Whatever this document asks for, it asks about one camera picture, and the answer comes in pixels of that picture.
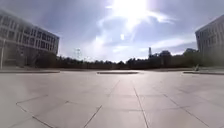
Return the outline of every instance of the cloud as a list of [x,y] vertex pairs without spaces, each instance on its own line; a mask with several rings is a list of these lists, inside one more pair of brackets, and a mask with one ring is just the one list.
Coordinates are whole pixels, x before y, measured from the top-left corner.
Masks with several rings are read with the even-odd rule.
[[170,24],[174,24],[174,21],[177,20],[177,19],[172,18],[171,16],[168,16],[166,14],[158,13],[158,12],[153,12],[153,11],[149,11],[148,12],[148,15],[150,17],[155,18],[160,23],[170,23]]
[[195,41],[195,36],[191,34],[191,35],[184,35],[180,37],[174,37],[174,38],[162,40],[157,43],[154,43],[153,45],[151,45],[151,47],[153,49],[169,48],[169,47],[175,47],[182,44],[192,43],[194,41]]
[[130,48],[130,46],[116,46],[113,49],[113,53],[125,52],[125,50],[127,50],[128,48]]

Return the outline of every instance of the building facade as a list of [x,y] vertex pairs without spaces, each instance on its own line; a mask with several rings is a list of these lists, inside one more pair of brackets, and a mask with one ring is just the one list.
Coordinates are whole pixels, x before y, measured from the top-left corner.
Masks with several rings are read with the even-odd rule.
[[5,65],[35,66],[43,56],[56,56],[58,45],[58,36],[0,10],[0,49]]
[[203,60],[224,61],[224,15],[202,27],[195,34]]

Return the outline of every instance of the stone tile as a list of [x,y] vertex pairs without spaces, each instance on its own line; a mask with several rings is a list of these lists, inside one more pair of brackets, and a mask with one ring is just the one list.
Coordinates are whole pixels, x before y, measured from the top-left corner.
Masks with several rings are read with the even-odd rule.
[[57,97],[77,104],[90,105],[92,107],[100,107],[106,102],[106,100],[108,100],[109,96],[93,93],[79,93],[79,94],[69,93],[58,95]]
[[146,128],[142,112],[100,109],[87,128]]
[[217,91],[213,91],[213,90],[208,90],[208,91],[198,91],[198,92],[194,92],[193,94],[206,99],[206,100],[212,100],[212,99],[216,99],[219,98],[220,96],[222,96],[222,94],[217,93]]
[[0,97],[0,127],[8,128],[23,120],[31,118],[31,115],[24,112],[16,104],[6,101],[7,98]]
[[137,96],[110,96],[103,108],[141,110]]
[[54,109],[55,107],[58,107],[65,102],[66,101],[58,98],[45,96],[18,103],[18,105],[32,115],[39,115],[41,113]]
[[163,95],[162,93],[150,87],[135,87],[135,90],[138,96]]
[[150,128],[208,128],[182,109],[146,112]]
[[109,95],[113,90],[110,88],[103,88],[103,87],[95,87],[89,91],[86,91],[86,93],[90,94],[101,94],[101,95]]
[[29,119],[10,128],[49,128],[35,119]]
[[220,95],[220,96],[217,96],[216,98],[210,99],[209,101],[214,104],[220,105],[224,108],[224,100],[223,99],[224,99],[224,95]]
[[176,88],[173,87],[165,87],[165,86],[159,86],[154,87],[154,89],[162,94],[180,94],[183,93],[182,91],[179,91]]
[[57,128],[83,128],[96,112],[96,108],[66,103],[37,118]]
[[178,108],[170,99],[165,96],[140,97],[143,110],[160,110]]
[[206,102],[204,99],[193,94],[181,93],[176,95],[168,95],[168,97],[180,107],[187,107],[201,102]]
[[111,93],[112,95],[136,96],[134,88],[130,86],[117,86]]
[[224,126],[224,109],[219,106],[210,103],[201,103],[187,107],[186,110],[211,128],[220,128]]

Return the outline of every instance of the lamp post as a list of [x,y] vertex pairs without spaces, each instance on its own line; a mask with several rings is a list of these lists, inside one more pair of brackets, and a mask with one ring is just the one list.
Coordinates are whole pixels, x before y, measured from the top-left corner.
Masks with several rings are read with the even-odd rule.
[[1,69],[2,69],[2,66],[3,66],[4,48],[5,48],[5,39],[3,40],[2,50],[1,50],[1,65],[0,65]]

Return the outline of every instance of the window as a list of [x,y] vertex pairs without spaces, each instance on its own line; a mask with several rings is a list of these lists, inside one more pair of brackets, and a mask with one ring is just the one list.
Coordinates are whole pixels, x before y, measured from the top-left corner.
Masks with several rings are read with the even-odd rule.
[[19,42],[22,42],[22,34],[19,35]]
[[55,39],[53,38],[53,43],[55,43]]
[[33,32],[33,36],[36,36],[36,32],[37,32],[37,31],[36,31],[36,30],[34,30],[34,32]]
[[50,36],[47,36],[47,41],[50,41],[50,38],[51,38]]
[[0,37],[5,38],[7,36],[8,31],[4,28],[0,29]]
[[36,44],[35,44],[35,46],[38,47],[38,40],[36,40]]
[[9,26],[9,23],[10,23],[9,17],[4,17],[2,24],[4,26],[7,26],[8,27]]
[[14,29],[14,30],[17,29],[17,23],[14,24],[13,29]]
[[41,41],[41,48],[45,48],[45,42],[44,41]]
[[34,38],[30,38],[30,45],[31,45],[31,46],[34,46],[34,42],[35,42],[35,41],[34,41]]
[[46,40],[47,35],[45,33],[42,34],[42,40]]
[[37,33],[37,38],[41,38],[41,35],[42,35],[42,33],[41,32],[38,32]]
[[23,32],[23,25],[19,25],[19,32]]
[[29,43],[29,37],[23,36],[23,44],[28,44]]
[[0,24],[1,24],[2,18],[3,18],[3,16],[2,16],[2,15],[0,15]]
[[38,41],[38,47],[40,48],[40,46],[41,46],[41,42],[40,42],[40,40]]
[[26,33],[27,35],[30,35],[31,32],[31,28],[30,27],[26,27],[24,30],[24,33]]
[[15,22],[11,20],[10,28],[13,29]]
[[9,33],[8,33],[8,39],[9,40],[13,40],[14,39],[14,36],[15,36],[15,32],[9,31]]

